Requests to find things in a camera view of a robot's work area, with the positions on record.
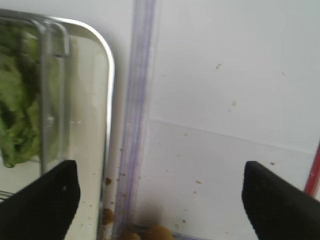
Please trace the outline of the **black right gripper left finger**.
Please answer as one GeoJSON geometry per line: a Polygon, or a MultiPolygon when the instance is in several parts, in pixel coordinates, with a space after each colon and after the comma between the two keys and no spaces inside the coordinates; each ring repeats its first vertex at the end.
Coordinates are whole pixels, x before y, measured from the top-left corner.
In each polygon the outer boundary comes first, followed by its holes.
{"type": "Polygon", "coordinates": [[[2,240],[63,240],[81,197],[77,163],[65,160],[0,204],[2,240]]]}

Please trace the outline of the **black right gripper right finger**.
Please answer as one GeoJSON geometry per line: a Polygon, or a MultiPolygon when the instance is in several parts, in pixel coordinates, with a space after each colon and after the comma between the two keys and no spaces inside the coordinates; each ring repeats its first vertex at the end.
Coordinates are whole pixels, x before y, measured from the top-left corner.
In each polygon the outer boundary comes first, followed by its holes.
{"type": "Polygon", "coordinates": [[[244,167],[241,199],[260,240],[318,240],[320,203],[257,161],[244,167]]]}

